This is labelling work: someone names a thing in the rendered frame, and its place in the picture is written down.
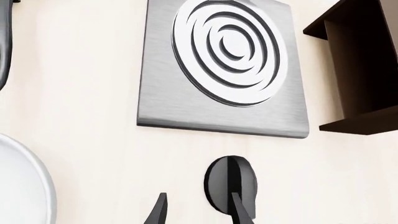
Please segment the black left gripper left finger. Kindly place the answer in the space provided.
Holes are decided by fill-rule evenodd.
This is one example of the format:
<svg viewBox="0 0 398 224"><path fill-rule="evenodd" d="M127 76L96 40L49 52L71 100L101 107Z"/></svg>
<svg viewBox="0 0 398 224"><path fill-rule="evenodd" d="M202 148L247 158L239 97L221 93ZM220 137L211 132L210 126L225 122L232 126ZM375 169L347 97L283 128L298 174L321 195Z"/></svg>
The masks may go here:
<svg viewBox="0 0 398 224"><path fill-rule="evenodd" d="M167 218L167 209L167 194L160 193L152 211L145 220L144 224L165 224Z"/></svg>

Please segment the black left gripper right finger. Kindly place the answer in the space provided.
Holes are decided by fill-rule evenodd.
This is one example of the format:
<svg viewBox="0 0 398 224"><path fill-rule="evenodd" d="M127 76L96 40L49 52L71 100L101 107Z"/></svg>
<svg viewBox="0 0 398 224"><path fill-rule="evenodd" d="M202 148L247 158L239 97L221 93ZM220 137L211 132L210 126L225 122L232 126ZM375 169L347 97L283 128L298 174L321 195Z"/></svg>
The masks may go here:
<svg viewBox="0 0 398 224"><path fill-rule="evenodd" d="M239 197L239 194L233 192L231 194L232 199L232 220L233 224L254 224L252 219L249 217L246 209L243 206L243 203Z"/></svg>

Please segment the round black stove knob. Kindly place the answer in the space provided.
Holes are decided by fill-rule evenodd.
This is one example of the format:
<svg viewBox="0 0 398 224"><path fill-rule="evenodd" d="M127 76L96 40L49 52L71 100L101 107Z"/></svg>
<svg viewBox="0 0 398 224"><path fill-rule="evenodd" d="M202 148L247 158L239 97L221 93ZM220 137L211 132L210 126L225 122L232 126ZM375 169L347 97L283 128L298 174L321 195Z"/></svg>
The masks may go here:
<svg viewBox="0 0 398 224"><path fill-rule="evenodd" d="M206 199L217 211L232 215L231 194L236 192L249 217L256 217L257 178L251 164L241 156L224 156L209 166L204 178Z"/></svg>

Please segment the flat stove plate with rings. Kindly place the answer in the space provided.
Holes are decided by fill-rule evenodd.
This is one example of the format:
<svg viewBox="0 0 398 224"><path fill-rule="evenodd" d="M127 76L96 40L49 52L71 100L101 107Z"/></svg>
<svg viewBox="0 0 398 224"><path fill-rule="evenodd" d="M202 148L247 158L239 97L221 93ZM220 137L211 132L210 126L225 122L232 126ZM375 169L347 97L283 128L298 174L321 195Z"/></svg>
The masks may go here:
<svg viewBox="0 0 398 224"><path fill-rule="evenodd" d="M137 124L306 138L291 7L147 0Z"/></svg>

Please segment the white round plate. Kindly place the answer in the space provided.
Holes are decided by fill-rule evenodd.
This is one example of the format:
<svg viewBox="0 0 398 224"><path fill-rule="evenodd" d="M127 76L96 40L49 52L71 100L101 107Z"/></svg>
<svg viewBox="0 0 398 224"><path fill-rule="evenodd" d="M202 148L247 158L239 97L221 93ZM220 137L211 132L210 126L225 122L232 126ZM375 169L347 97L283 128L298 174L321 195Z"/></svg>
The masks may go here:
<svg viewBox="0 0 398 224"><path fill-rule="evenodd" d="M0 224L56 224L57 196L43 162L0 134Z"/></svg>

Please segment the dark brown wooden rack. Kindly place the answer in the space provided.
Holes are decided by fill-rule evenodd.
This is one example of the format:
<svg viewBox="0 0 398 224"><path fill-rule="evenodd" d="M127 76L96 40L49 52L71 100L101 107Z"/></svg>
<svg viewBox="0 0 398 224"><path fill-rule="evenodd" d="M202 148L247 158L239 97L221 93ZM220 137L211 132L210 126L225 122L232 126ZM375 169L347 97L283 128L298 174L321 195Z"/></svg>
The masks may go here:
<svg viewBox="0 0 398 224"><path fill-rule="evenodd" d="M303 33L327 40L344 118L321 131L398 131L398 0L339 0Z"/></svg>

